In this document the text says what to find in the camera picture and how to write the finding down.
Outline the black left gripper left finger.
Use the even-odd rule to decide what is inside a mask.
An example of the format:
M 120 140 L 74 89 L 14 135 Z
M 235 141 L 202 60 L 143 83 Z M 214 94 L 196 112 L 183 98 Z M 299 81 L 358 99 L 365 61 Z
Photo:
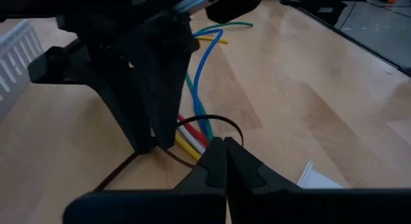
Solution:
M 227 148 L 215 137 L 173 189 L 86 193 L 64 210 L 63 224 L 225 224 Z

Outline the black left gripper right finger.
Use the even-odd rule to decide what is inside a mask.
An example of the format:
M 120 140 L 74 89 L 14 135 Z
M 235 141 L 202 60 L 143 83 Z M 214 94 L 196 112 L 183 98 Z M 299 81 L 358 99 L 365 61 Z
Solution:
M 226 137 L 232 224 L 411 224 L 411 189 L 303 189 Z

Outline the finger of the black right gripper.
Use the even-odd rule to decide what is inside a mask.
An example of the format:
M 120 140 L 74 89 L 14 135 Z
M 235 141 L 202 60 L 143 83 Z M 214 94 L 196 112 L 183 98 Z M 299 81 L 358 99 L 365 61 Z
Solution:
M 137 72 L 148 119 L 161 148 L 174 145 L 182 87 L 191 55 L 199 48 L 189 22 L 156 31 L 141 29 Z
M 88 86 L 102 98 L 134 151 L 147 154 L 155 141 L 134 69 L 127 60 L 116 57 L 92 60 L 88 67 L 92 73 Z

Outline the white slotted cable duct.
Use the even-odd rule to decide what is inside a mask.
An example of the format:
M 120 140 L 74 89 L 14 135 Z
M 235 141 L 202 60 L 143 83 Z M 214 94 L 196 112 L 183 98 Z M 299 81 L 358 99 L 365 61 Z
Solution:
M 0 35 L 0 122 L 30 80 L 28 65 L 43 52 L 40 40 L 27 19 Z

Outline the long silver aluminium rail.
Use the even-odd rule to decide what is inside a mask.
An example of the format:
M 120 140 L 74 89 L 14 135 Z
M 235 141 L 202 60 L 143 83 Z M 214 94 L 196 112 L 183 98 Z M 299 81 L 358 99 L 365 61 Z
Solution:
M 315 170 L 309 161 L 299 178 L 297 185 L 303 189 L 342 189 L 343 187 Z

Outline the black zip tie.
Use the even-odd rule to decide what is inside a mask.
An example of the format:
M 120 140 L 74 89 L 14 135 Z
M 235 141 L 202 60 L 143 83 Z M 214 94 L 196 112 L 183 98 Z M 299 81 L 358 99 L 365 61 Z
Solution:
M 182 121 L 178 121 L 176 124 L 176 128 L 179 128 L 180 126 L 185 126 L 188 123 L 191 123 L 193 121 L 199 121 L 199 120 L 208 120 L 208 119 L 217 119 L 223 122 L 226 122 L 233 126 L 236 131 L 239 133 L 240 138 L 241 138 L 241 146 L 244 145 L 244 136 L 241 128 L 231 119 L 223 116 L 219 116 L 216 114 L 206 114 L 206 115 L 199 115 L 199 116 L 193 116 L 189 117 L 187 119 L 183 119 Z M 163 151 L 169 155 L 172 159 L 176 160 L 178 163 L 188 167 L 188 168 L 194 168 L 194 165 L 178 158 L 171 152 L 169 152 L 166 149 L 163 149 Z M 102 191 L 104 190 L 135 158 L 137 157 L 137 153 L 133 152 L 128 158 L 126 158 L 114 171 L 112 171 L 108 176 L 106 176 L 97 186 L 95 189 L 93 189 L 93 192 L 96 191 Z

